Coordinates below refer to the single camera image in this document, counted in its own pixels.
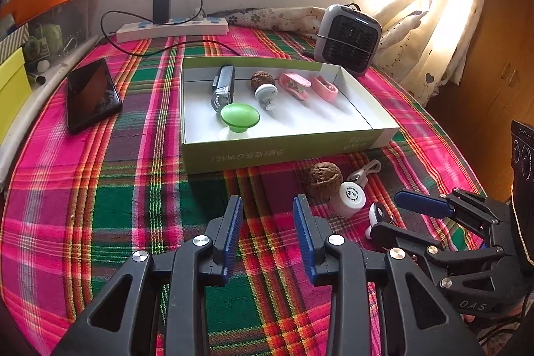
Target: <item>heater grille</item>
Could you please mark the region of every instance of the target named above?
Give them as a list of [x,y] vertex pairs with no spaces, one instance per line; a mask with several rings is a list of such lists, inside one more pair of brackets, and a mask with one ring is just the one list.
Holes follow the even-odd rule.
[[328,38],[323,51],[324,59],[354,72],[364,72],[380,34],[367,23],[339,15],[332,21]]

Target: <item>walnut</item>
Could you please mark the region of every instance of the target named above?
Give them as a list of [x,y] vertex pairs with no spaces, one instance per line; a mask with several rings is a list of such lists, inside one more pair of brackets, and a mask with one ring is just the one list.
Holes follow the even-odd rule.
[[329,161],[317,163],[310,169],[308,194],[318,201],[337,195],[343,183],[341,170]]
[[274,78],[265,71],[257,71],[252,75],[252,78],[250,78],[250,86],[252,86],[254,91],[266,83],[276,85]]

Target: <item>phone screen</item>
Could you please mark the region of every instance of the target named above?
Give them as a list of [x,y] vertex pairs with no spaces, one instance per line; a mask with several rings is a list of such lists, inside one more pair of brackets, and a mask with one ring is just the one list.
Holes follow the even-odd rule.
[[67,126],[81,130],[120,109],[121,98],[105,59],[73,70],[67,76]]

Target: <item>gray heater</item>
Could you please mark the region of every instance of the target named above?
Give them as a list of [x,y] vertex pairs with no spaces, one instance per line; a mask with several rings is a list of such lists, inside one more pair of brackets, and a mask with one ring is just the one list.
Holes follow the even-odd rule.
[[317,34],[313,58],[359,76],[369,68],[381,36],[382,26],[374,18],[345,5],[330,5]]

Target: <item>charging cable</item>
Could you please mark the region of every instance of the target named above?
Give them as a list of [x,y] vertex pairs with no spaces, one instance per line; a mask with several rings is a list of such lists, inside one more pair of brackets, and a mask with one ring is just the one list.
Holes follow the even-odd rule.
[[[164,23],[163,26],[174,26],[174,25],[182,25],[184,23],[188,23],[188,22],[191,22],[193,21],[194,19],[196,19],[199,14],[200,14],[200,11],[202,11],[202,7],[204,6],[204,0],[200,0],[200,8],[198,10],[198,12],[192,17],[192,18],[188,18],[186,20],[184,20],[183,22],[175,22],[175,23]],[[103,36],[106,38],[106,40],[108,40],[108,42],[117,50],[121,51],[122,53],[125,53],[127,55],[130,55],[130,56],[134,56],[134,57],[139,57],[139,58],[148,58],[149,56],[154,56],[154,55],[158,55],[160,53],[163,53],[164,51],[166,50],[170,50],[170,49],[173,49],[175,47],[178,47],[178,46],[183,46],[185,44],[188,44],[188,43],[213,43],[213,44],[216,44],[216,45],[219,45],[219,46],[222,46],[223,48],[229,50],[231,53],[233,53],[235,56],[241,56],[240,53],[236,52],[234,49],[232,49],[231,47],[229,46],[226,46],[224,43],[221,43],[220,41],[216,41],[216,40],[199,40],[199,41],[181,41],[179,43],[176,43],[176,44],[173,44],[172,46],[168,46],[168,47],[164,47],[163,49],[161,50],[156,50],[156,51],[153,51],[153,52],[150,52],[150,53],[134,53],[134,52],[131,52],[131,51],[128,51],[128,50],[124,50],[122,49],[121,47],[119,47],[115,42],[113,42],[110,38],[110,36],[106,33],[106,31],[104,30],[104,27],[103,27],[103,21],[104,19],[106,18],[106,16],[108,14],[111,14],[111,13],[115,13],[115,14],[125,14],[127,16],[132,16],[132,17],[137,17],[145,22],[149,22],[149,23],[154,23],[151,19],[149,18],[146,18],[146,17],[143,17],[143,16],[139,16],[138,14],[134,14],[134,13],[129,13],[128,11],[121,11],[121,10],[110,10],[106,13],[103,14],[102,18],[100,19],[100,29],[102,30],[102,34]]]

